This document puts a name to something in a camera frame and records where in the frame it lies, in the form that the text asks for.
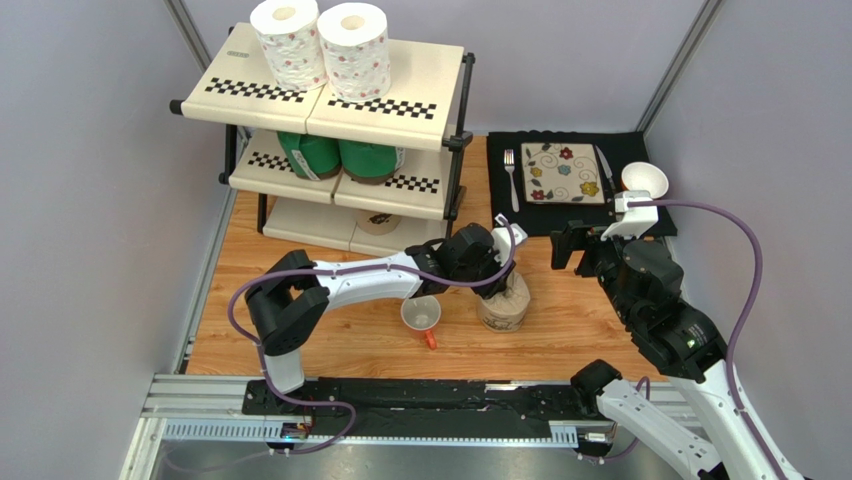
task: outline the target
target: shelf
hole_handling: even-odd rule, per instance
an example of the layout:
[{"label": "shelf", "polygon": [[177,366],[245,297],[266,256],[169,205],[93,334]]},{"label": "shelf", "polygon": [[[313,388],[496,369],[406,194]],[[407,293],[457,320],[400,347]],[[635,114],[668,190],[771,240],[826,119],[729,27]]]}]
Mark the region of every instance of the shelf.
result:
[{"label": "shelf", "polygon": [[318,182],[297,177],[275,132],[257,130],[228,183],[237,190],[331,204],[340,177]]},{"label": "shelf", "polygon": [[385,257],[412,245],[443,238],[446,229],[447,222],[419,218],[403,218],[396,229],[387,235],[370,235],[356,226],[349,249],[365,255]]},{"label": "shelf", "polygon": [[363,104],[339,101],[323,88],[308,132],[360,142],[439,151],[462,67],[464,48],[390,40],[391,88]]},{"label": "shelf", "polygon": [[279,198],[263,227],[267,237],[349,250],[355,215],[348,208]]},{"label": "shelf", "polygon": [[181,104],[187,118],[307,133],[305,121],[320,91],[281,90],[254,28],[238,23],[195,89]]},{"label": "shelf", "polygon": [[452,155],[447,150],[406,150],[405,164],[382,185],[364,185],[342,175],[334,203],[343,207],[443,220]]}]

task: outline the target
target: black placemat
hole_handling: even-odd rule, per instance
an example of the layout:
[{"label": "black placemat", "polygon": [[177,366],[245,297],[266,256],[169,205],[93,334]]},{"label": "black placemat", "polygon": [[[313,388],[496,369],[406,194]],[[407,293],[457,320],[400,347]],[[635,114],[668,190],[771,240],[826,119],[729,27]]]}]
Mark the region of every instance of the black placemat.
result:
[{"label": "black placemat", "polygon": [[[547,236],[553,230],[562,230],[569,220],[582,220],[590,225],[609,225],[615,221],[614,216],[607,212],[612,210],[612,204],[601,205],[569,205],[569,204],[534,204],[524,201],[523,172],[517,165],[521,156],[523,143],[592,143],[597,145],[606,156],[612,168],[612,178],[616,186],[621,185],[621,170],[629,163],[649,162],[648,151],[641,132],[630,133],[578,133],[578,132],[491,132],[488,134],[488,183],[491,188],[491,216],[502,213],[512,223],[520,225],[531,237]],[[515,150],[515,188],[518,191],[519,211],[512,211],[509,174],[503,165],[503,151]],[[603,180],[601,185],[606,198],[612,198],[613,192]],[[647,235],[672,236],[677,235],[669,212],[663,207],[659,209],[660,220],[648,230]]]}]

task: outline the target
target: gray wall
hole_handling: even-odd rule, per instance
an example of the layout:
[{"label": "gray wall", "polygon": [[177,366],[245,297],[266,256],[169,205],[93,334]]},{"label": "gray wall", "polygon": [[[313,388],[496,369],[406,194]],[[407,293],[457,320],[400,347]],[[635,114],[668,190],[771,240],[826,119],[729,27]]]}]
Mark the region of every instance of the gray wall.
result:
[{"label": "gray wall", "polygon": [[[184,0],[212,54],[259,0]],[[342,0],[319,0],[320,10]],[[632,131],[702,0],[370,0],[391,38],[477,56],[468,129]]]},{"label": "gray wall", "polygon": [[[670,198],[750,223],[765,281],[739,371],[787,458],[848,478],[852,394],[852,3],[727,2],[648,135]],[[750,283],[747,240],[707,213],[673,212],[691,300],[728,334]]]},{"label": "gray wall", "polygon": [[114,479],[186,329],[225,190],[223,127],[161,1],[0,15],[0,469]]}]

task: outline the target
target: checkered pattern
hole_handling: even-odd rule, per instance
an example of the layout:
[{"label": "checkered pattern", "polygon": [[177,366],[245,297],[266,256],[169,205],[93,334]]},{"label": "checkered pattern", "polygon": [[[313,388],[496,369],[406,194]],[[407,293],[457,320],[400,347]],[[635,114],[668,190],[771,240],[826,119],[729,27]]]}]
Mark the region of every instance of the checkered pattern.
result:
[{"label": "checkered pattern", "polygon": [[292,90],[281,90],[277,85],[257,83],[246,83],[243,81],[235,82],[233,80],[221,79],[213,77],[210,79],[213,85],[204,89],[205,92],[221,93],[224,95],[242,95],[243,97],[266,98],[269,100],[281,100],[282,102],[294,101],[302,103],[305,100],[305,92],[295,92]]},{"label": "checkered pattern", "polygon": [[397,175],[389,178],[385,182],[386,187],[396,187],[399,189],[408,189],[411,191],[419,191],[422,193],[438,193],[438,184],[441,183],[439,178],[418,178],[408,175]]},{"label": "checkered pattern", "polygon": [[385,115],[396,115],[399,117],[425,118],[432,120],[435,118],[435,109],[438,108],[434,103],[424,105],[422,102],[411,103],[408,100],[397,102],[396,100],[370,100],[364,103],[350,103],[339,99],[331,99],[328,101],[331,107],[340,106],[341,108],[354,108],[355,110],[367,110],[370,112],[384,113]]},{"label": "checkered pattern", "polygon": [[270,155],[268,153],[252,152],[251,158],[249,159],[249,165],[261,168],[265,167],[270,170],[280,170],[282,172],[293,171],[293,167],[290,166],[290,161],[287,160],[287,157]]}]

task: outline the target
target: knife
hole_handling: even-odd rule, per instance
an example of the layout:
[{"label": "knife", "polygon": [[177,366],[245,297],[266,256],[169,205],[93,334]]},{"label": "knife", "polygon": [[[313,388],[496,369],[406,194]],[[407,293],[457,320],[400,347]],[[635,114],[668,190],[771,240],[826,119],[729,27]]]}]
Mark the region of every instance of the knife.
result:
[{"label": "knife", "polygon": [[598,152],[598,158],[601,159],[601,166],[604,169],[604,175],[606,175],[606,180],[609,182],[609,188],[612,189],[612,194],[615,195],[615,182],[612,180],[612,168],[609,167],[609,162],[606,161],[606,157],[603,152],[597,145],[595,145],[595,151]]}]

